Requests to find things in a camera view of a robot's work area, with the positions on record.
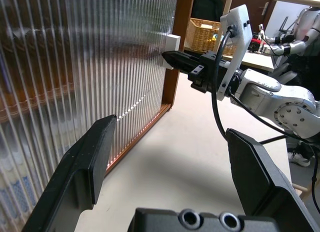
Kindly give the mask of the white plastic bottle blue label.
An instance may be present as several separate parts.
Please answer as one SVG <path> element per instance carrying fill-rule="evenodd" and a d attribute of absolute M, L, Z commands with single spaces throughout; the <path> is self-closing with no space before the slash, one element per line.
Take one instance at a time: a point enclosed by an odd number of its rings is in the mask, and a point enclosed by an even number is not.
<path fill-rule="evenodd" d="M 0 200 L 3 206 L 3 209 L 5 211 L 5 215 L 7 217 L 8 223 L 11 224 L 12 223 L 11 204 L 10 204 L 9 194 L 7 192 L 6 183 L 2 176 L 1 170 L 0 170 Z"/>
<path fill-rule="evenodd" d="M 12 156 L 14 161 L 14 178 L 12 179 L 11 185 L 20 209 L 26 214 L 29 213 L 36 204 L 35 194 L 22 153 L 14 151 Z"/>

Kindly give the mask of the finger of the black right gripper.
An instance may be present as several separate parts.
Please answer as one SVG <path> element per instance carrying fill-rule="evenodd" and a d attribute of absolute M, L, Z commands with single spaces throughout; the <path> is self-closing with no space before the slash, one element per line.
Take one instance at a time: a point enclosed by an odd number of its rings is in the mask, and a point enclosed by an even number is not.
<path fill-rule="evenodd" d="M 201 73 L 199 59 L 188 53 L 178 50 L 165 51 L 162 57 L 171 67 L 184 74 L 198 76 Z"/>

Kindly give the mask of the light wooden bar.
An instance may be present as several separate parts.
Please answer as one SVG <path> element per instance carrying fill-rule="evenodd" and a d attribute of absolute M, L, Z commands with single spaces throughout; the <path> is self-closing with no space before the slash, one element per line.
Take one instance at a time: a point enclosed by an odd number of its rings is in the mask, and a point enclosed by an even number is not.
<path fill-rule="evenodd" d="M 304 186 L 292 183 L 292 186 L 302 201 L 305 201 L 309 197 L 312 196 L 312 185 L 311 184 L 308 187 L 304 187 Z"/>

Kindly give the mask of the black bag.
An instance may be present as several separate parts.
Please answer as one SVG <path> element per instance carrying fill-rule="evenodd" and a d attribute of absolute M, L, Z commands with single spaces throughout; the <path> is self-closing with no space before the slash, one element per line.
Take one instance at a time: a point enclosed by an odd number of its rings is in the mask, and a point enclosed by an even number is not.
<path fill-rule="evenodd" d="M 193 0 L 191 18 L 220 22 L 223 15 L 224 4 L 222 0 Z"/>

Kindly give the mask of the wooden cabinet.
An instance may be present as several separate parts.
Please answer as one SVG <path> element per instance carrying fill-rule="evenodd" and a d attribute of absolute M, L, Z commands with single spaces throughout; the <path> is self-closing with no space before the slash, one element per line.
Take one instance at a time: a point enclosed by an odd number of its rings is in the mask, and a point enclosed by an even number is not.
<path fill-rule="evenodd" d="M 69 34 L 71 25 L 68 19 L 68 3 L 66 0 L 65 0 L 65 4 L 67 7 L 67 24 L 68 24 L 68 34 Z M 193 4 L 193 0 L 177 0 L 176 2 L 173 30 L 171 34 L 180 36 L 180 44 L 179 44 L 180 49 L 183 49 L 184 47 L 187 27 L 191 17 L 192 4 Z M 70 55 L 72 57 L 71 42 L 70 42 Z M 128 149 L 124 152 L 124 154 L 120 156 L 120 158 L 115 162 L 115 164 L 113 164 L 112 166 L 107 165 L 107 171 L 111 171 L 113 167 L 116 164 L 118 164 L 123 159 L 123 157 L 131 150 L 131 148 L 145 135 L 145 133 L 164 115 L 164 113 L 166 113 L 173 106 L 175 101 L 176 90 L 177 90 L 178 77 L 179 77 L 179 74 L 177 71 L 168 70 L 165 68 L 165 77 L 164 77 L 164 85 L 163 85 L 162 100 L 161 100 L 162 107 L 159 115 L 157 115 L 156 118 L 146 128 L 146 130 L 143 131 L 142 134 L 140 134 L 133 141 L 133 143 L 129 145 Z M 77 137 L 76 137 L 75 143 L 87 132 L 86 131 L 84 134 L 80 134 L 80 125 L 78 123 L 78 115 L 77 115 L 76 121 L 77 121 L 77 130 L 76 130 Z M 22 228 L 20 229 L 13 228 L 11 223 L 8 222 L 5 212 L 2 210 L 2 203 L 0 200 L 0 232 L 21 232 L 29 216 L 24 222 Z"/>

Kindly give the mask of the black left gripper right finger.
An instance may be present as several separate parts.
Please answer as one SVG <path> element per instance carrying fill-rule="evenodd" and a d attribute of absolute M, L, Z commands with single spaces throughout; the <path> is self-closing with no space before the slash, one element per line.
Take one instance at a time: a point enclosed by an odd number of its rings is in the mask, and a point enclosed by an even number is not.
<path fill-rule="evenodd" d="M 232 180 L 245 215 L 271 219 L 279 232 L 315 232 L 315 220 L 265 147 L 226 131 Z"/>

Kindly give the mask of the wicker basket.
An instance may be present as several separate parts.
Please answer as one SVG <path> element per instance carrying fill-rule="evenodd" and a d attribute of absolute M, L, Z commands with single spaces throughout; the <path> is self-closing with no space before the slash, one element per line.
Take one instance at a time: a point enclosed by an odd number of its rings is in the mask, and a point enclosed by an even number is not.
<path fill-rule="evenodd" d="M 186 31 L 186 47 L 193 52 L 213 51 L 218 41 L 220 22 L 190 18 Z"/>

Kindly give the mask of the ribbed glass sliding door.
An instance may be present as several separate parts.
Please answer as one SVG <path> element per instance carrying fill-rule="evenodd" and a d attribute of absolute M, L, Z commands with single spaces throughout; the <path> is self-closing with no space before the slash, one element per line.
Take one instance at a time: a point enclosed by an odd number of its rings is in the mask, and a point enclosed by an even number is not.
<path fill-rule="evenodd" d="M 0 170 L 21 229 L 77 138 L 66 0 L 0 0 Z M 21 152 L 35 206 L 23 213 L 11 184 Z"/>
<path fill-rule="evenodd" d="M 159 115 L 177 0 L 66 0 L 79 132 L 117 124 L 108 165 Z"/>

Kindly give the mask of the silver humanoid robot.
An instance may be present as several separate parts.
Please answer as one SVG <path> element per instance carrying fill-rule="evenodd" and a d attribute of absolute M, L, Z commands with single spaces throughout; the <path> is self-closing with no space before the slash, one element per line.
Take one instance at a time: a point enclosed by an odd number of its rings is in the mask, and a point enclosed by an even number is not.
<path fill-rule="evenodd" d="M 266 40 L 261 52 L 269 56 L 312 55 L 314 44 L 320 39 L 320 7 L 303 9 L 291 33 Z"/>

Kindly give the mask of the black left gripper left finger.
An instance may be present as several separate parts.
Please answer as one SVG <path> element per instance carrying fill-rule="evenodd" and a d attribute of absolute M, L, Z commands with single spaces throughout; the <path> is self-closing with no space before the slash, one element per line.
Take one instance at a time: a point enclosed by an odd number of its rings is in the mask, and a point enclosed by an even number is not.
<path fill-rule="evenodd" d="M 74 232 L 83 211 L 97 204 L 117 117 L 97 120 L 63 155 L 21 232 Z"/>

